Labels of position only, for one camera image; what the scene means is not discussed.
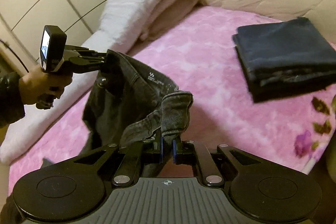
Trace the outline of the person's left hand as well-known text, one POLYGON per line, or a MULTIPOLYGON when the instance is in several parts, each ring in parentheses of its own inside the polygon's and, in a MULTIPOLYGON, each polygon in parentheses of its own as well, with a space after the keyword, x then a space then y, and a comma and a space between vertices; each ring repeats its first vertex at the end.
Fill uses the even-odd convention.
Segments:
POLYGON ((72 83, 73 74, 56 75, 44 72, 36 65, 19 79, 19 93, 24 105, 34 105, 43 94, 51 94, 59 99, 65 87, 72 83))

